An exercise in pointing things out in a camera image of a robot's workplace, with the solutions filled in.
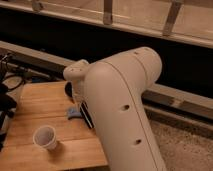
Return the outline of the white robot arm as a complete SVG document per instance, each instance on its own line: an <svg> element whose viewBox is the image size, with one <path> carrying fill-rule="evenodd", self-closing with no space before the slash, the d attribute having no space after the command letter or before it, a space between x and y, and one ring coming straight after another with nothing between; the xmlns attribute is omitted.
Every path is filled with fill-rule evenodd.
<svg viewBox="0 0 213 171"><path fill-rule="evenodd" d="M141 95L159 78L156 51L140 47L88 63L79 60L63 75L94 124L111 171L167 171Z"/></svg>

